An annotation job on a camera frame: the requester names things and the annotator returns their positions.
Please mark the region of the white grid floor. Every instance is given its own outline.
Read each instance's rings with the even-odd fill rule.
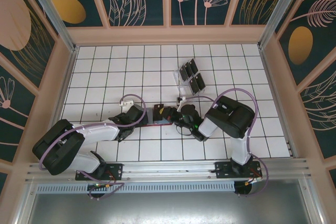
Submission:
[[[256,45],[81,47],[62,118],[82,124],[105,120],[121,112],[118,102],[129,93],[141,96],[147,107],[158,103],[174,106],[179,93],[172,71],[192,57],[207,85],[203,95],[214,99],[233,87],[255,95],[259,114],[251,133],[251,151],[259,157],[289,157]],[[228,96],[254,109],[244,93]],[[193,104],[204,116],[211,102],[200,99]],[[230,138],[220,130],[199,142],[179,134],[174,125],[143,127],[121,143],[104,141],[85,149],[97,151],[109,162],[223,159],[231,153]]]

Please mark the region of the yellow oval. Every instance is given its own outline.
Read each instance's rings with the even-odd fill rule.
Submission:
[[[85,20],[86,12],[78,0],[51,0],[59,16],[65,22],[78,24]]]
[[[313,46],[313,34],[304,26],[296,28],[289,39],[289,59],[295,65],[300,65],[308,58]]]
[[[30,38],[29,9],[24,0],[0,0],[0,45],[19,51]]]

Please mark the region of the mounting plate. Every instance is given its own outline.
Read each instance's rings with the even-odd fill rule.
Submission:
[[[122,168],[123,168],[123,164],[107,164],[106,172],[100,178],[97,178],[97,179],[103,180],[103,181],[106,181],[106,180],[110,181],[111,177],[108,173],[108,171],[109,171],[114,176],[114,178],[116,180],[121,180],[121,178],[122,178]],[[84,176],[82,173],[76,172],[75,180],[90,181],[91,179]]]
[[[230,161],[226,162],[216,162],[215,170],[217,178],[251,178],[254,177],[256,172],[260,177],[262,177],[261,167],[259,161],[252,161],[248,166],[245,167],[241,175],[236,174],[232,170],[232,163]]]

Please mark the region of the ventilation grille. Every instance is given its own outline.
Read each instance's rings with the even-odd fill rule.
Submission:
[[[92,184],[40,184],[37,194],[87,194]],[[112,191],[117,186],[99,188],[93,194]],[[176,193],[196,191],[234,191],[234,182],[127,183],[117,193]]]

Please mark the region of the metal base plate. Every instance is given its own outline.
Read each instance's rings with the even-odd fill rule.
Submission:
[[[121,180],[121,178],[122,178],[122,168],[123,168],[123,164],[107,164],[107,166],[106,166],[106,171],[107,172],[105,172],[100,178],[97,178],[97,179],[104,180],[104,181],[106,181],[106,180],[110,181],[111,176],[108,173],[108,172],[110,172],[116,180]],[[90,181],[91,179],[84,176],[82,173],[76,173],[75,180]]]
[[[236,174],[232,170],[232,164],[230,161],[227,162],[216,162],[215,172],[217,178],[251,178],[257,176],[257,174],[262,177],[261,167],[259,161],[252,161],[248,166],[246,166],[241,175]]]

